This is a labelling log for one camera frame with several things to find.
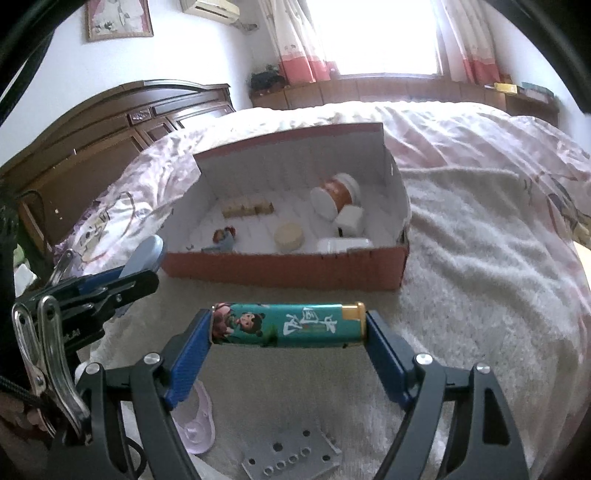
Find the framed picture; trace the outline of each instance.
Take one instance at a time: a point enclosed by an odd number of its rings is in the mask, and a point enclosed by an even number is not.
[[[148,0],[89,0],[86,27],[89,41],[154,36]]]

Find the white cube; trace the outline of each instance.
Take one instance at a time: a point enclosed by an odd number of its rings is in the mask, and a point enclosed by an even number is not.
[[[365,212],[361,207],[345,205],[333,222],[339,236],[361,236],[365,229]]]

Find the red cardboard box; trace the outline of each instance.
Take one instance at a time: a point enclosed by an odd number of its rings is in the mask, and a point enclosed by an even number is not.
[[[198,181],[174,205],[159,232],[168,246],[171,277],[263,287],[395,290],[409,252],[411,211],[396,163],[384,145],[382,124],[322,125],[276,132],[195,155]],[[337,236],[312,208],[310,190],[345,172],[361,187],[363,235],[372,249],[321,254],[318,239]],[[229,203],[272,202],[270,215],[222,216]],[[304,244],[280,254],[273,233],[297,222]],[[215,230],[236,229],[232,252],[201,249]]]

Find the window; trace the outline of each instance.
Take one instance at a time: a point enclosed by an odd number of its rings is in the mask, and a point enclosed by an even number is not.
[[[431,0],[307,0],[327,60],[342,75],[440,73]]]

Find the cartoon printed lighter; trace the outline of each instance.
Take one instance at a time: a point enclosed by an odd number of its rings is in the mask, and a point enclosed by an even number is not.
[[[211,341],[276,347],[347,346],[366,336],[365,305],[218,303]]]

